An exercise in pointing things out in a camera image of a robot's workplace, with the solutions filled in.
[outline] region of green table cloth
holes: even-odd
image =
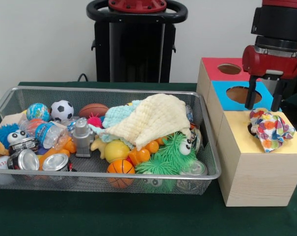
[[[196,84],[20,83],[27,86],[195,91]],[[0,190],[0,235],[297,236],[288,207],[225,207],[218,182],[202,195]]]

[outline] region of round hole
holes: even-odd
[[[247,92],[248,92],[248,87],[236,86],[236,87],[229,88],[226,91],[226,94],[232,101],[238,102],[240,104],[245,104]],[[255,96],[254,104],[262,100],[261,94],[257,91],[255,92],[256,92],[256,96]]]
[[[237,75],[241,72],[241,68],[239,66],[230,63],[219,65],[218,70],[227,75]]]
[[[255,137],[256,134],[255,134],[255,133],[252,133],[251,128],[252,128],[252,124],[249,124],[249,125],[247,126],[247,129],[248,129],[250,135],[252,135],[253,137]]]

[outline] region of orange toy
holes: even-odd
[[[42,164],[44,164],[44,161],[51,155],[57,154],[57,153],[64,153],[68,157],[70,157],[71,153],[76,152],[76,147],[74,145],[74,142],[72,141],[71,137],[67,137],[67,142],[64,146],[59,148],[51,148],[49,151],[47,151],[40,159],[39,159],[39,170],[42,171]]]
[[[163,139],[167,139],[167,137],[161,137],[159,139],[151,141],[140,151],[137,151],[136,148],[130,151],[129,158],[132,161],[133,165],[136,166],[142,162],[149,161],[150,155],[152,153],[156,153],[159,150],[159,145],[164,145]]]
[[[108,166],[107,173],[135,174],[135,169],[127,160],[116,160]],[[108,178],[108,181],[114,188],[126,188],[133,183],[132,178]]]

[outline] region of white cloth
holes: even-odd
[[[150,141],[177,131],[189,139],[189,128],[185,102],[173,95],[159,93],[142,100],[135,111],[105,129],[105,133],[121,137],[140,150]]]

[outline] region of steering wheel handle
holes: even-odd
[[[187,19],[188,9],[181,3],[168,0],[167,9],[174,13],[125,13],[117,11],[100,11],[99,9],[108,7],[108,0],[94,0],[86,7],[87,16],[96,22],[110,23],[180,23]]]

